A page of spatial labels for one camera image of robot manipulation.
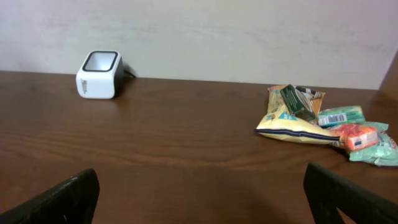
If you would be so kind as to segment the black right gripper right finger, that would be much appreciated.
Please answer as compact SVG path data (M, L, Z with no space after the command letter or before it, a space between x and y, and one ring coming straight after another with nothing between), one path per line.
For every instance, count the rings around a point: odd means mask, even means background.
M308 164L303 188L315 223L344 223L340 212L356 223L397 223L397 204L318 164Z

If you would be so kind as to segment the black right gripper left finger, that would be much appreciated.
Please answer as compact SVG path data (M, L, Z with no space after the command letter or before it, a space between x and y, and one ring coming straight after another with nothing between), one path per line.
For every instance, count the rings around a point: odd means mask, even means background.
M91 223L100 193L94 169L85 169L1 214L1 223Z

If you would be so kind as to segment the orange tissue pack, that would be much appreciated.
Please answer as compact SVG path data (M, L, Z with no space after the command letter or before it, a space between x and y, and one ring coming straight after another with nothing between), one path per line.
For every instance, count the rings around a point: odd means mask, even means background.
M348 151L359 151L379 143L377 128L362 124L341 124L328 128L340 140L333 146Z

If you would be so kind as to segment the teal packet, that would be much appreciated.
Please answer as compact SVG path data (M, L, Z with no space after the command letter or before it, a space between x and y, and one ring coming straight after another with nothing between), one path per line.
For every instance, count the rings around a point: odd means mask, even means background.
M379 142L362 150L350 152L349 160L352 162L365 162L376 166L397 167L397 144L387 134L389 125L370 121L366 121L363 124L377 129Z

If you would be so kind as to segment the green tissue pack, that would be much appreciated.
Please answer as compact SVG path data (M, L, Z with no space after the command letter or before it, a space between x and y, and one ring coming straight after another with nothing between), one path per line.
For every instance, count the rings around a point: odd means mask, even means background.
M318 125L323 128L366 121L360 106L345 106L323 110L319 112L317 120Z

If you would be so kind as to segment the yellow snack bag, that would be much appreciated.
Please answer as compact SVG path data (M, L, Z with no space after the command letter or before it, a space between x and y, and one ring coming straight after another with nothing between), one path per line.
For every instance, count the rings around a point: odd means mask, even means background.
M287 109L280 94L281 89L286 86L276 85L268 88L267 114L261 119L254 132L272 139L307 144L330 144L339 141L339 136L317 124L317 115L325 93L306 88L307 93L312 94L310 105L316 116L313 121L307 121L291 115Z

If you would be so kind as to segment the black round-logo packet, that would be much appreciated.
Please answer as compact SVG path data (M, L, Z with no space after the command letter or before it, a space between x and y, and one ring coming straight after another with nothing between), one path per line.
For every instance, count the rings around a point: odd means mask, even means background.
M311 93L301 86L287 85L280 94L290 114L298 118L313 121L316 116L310 105Z

